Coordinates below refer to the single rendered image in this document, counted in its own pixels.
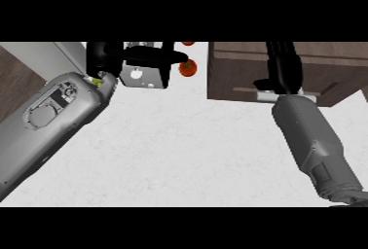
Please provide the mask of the brown wooden panel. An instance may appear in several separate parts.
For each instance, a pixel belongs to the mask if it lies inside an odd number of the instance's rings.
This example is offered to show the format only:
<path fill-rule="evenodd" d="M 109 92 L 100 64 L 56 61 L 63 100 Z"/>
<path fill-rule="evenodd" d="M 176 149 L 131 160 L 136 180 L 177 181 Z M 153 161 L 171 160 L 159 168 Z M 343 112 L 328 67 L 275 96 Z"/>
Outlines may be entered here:
<path fill-rule="evenodd" d="M 0 123 L 44 84 L 44 79 L 0 46 Z"/>

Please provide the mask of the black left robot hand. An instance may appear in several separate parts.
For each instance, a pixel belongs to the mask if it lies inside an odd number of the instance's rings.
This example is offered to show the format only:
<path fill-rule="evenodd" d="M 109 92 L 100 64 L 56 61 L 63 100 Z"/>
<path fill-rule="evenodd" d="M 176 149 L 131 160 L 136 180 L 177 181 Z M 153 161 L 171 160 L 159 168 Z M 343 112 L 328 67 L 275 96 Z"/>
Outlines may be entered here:
<path fill-rule="evenodd" d="M 174 43 L 165 42 L 161 48 L 133 46 L 124 48 L 122 42 L 85 43 L 85 74 L 100 79 L 99 73 L 119 77 L 122 64 L 158 70 L 162 84 L 168 84 L 171 65 L 187 62 L 187 55 L 174 50 Z"/>

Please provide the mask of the brown wooden drawer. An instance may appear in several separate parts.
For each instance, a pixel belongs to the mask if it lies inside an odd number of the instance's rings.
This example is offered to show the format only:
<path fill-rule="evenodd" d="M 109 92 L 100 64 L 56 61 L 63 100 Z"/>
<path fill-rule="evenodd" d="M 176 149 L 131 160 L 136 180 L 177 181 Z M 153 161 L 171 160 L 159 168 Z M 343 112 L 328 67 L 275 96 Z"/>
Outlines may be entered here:
<path fill-rule="evenodd" d="M 368 42 L 294 42 L 301 60 L 306 94 L 320 107 L 332 107 L 363 91 L 368 101 Z M 207 97 L 255 102 L 255 80 L 267 79 L 264 42 L 210 42 Z"/>

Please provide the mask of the pale grey appliance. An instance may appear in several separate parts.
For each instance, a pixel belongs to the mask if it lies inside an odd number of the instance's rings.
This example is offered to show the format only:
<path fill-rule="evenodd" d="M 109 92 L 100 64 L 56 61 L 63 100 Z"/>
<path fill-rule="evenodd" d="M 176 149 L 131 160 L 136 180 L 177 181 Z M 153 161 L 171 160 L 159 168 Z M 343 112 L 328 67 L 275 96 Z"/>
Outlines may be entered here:
<path fill-rule="evenodd" d="M 0 46 L 45 81 L 69 72 L 85 74 L 81 42 L 0 42 Z"/>

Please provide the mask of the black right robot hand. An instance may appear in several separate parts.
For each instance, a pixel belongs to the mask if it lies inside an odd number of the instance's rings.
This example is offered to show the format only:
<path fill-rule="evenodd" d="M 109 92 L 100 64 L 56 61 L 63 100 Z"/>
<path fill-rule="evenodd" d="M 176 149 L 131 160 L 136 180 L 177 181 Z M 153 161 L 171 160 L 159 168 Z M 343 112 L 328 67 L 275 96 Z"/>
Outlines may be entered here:
<path fill-rule="evenodd" d="M 297 94 L 303 83 L 301 60 L 292 42 L 267 42 L 269 78 L 252 82 L 258 90 L 275 94 Z"/>

